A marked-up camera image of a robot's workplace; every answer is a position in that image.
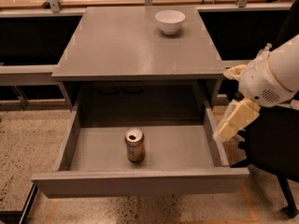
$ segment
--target cabinet top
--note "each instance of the cabinet top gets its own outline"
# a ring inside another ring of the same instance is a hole
[[[175,35],[157,27],[166,9],[185,14]],[[56,80],[215,78],[224,71],[193,6],[88,7],[53,71]]]

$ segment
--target can lid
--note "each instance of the can lid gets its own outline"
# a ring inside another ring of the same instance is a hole
[[[125,134],[125,139],[130,142],[139,142],[143,137],[143,133],[138,128],[132,128]]]

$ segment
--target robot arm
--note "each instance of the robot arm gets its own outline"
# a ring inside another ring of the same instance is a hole
[[[259,52],[247,65],[227,70],[224,75],[239,81],[241,102],[233,100],[224,113],[214,139],[225,142],[259,117],[261,106],[272,107],[288,102],[299,91],[299,35],[269,51]],[[297,109],[299,102],[287,106]]]

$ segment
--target white bowl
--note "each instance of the white bowl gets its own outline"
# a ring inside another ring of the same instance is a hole
[[[175,34],[185,19],[183,13],[175,10],[164,10],[156,14],[158,27],[167,35]]]

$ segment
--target terrazzo floor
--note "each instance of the terrazzo floor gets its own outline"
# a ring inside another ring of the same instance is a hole
[[[224,108],[215,107],[215,115]],[[0,105],[0,211],[21,210],[31,175],[52,169],[69,115],[66,108]],[[224,145],[231,162],[244,157],[237,143]],[[26,223],[299,223],[299,217],[281,213],[286,202],[276,178],[252,166],[249,170],[249,178],[229,194],[50,200],[38,192]],[[299,206],[299,184],[291,186]]]

